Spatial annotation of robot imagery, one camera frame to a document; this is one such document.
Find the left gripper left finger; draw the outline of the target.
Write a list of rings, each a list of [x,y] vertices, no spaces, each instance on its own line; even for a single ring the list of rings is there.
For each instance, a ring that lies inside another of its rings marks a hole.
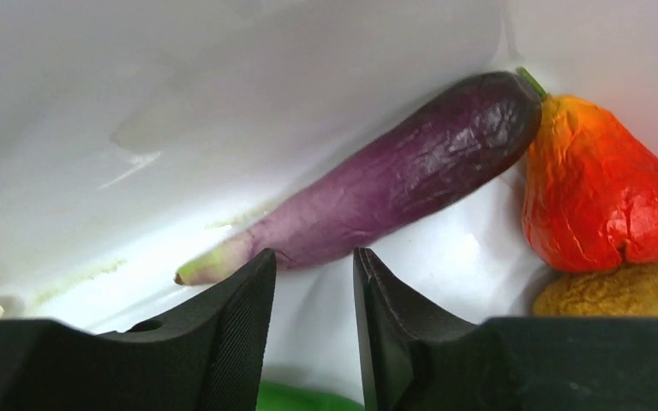
[[[0,320],[0,410],[252,410],[277,260],[235,274],[125,332]]]

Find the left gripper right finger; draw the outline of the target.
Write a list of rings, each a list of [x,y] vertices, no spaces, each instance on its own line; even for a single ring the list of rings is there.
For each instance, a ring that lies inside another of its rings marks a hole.
[[[658,410],[658,318],[473,325],[353,254],[368,410]]]

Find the dark eggplant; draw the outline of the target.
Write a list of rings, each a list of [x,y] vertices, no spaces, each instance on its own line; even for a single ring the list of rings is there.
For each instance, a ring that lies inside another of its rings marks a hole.
[[[217,283],[265,249],[282,271],[307,270],[441,211],[511,168],[540,127],[541,94],[520,73],[450,86],[273,211],[176,270]]]

